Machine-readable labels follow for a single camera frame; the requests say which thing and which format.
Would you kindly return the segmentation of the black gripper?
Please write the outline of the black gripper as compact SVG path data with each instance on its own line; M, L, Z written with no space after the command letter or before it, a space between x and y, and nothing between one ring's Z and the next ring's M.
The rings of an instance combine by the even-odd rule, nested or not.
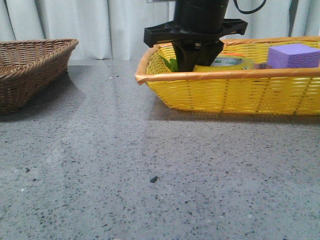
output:
M244 35L248 22L242 19L224 19L217 33L200 33L182 27L176 21L144 29L143 42L150 48L171 43L179 72L192 72L195 65L209 67L223 51L220 39L227 35Z

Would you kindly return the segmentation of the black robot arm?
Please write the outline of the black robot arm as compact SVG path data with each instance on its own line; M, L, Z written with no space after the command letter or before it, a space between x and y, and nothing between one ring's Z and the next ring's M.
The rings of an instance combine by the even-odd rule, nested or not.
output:
M210 66L222 52L227 35L244 35L248 23L225 17L227 0L177 0L173 20L144 30L144 43L152 48L171 43L179 72L196 65Z

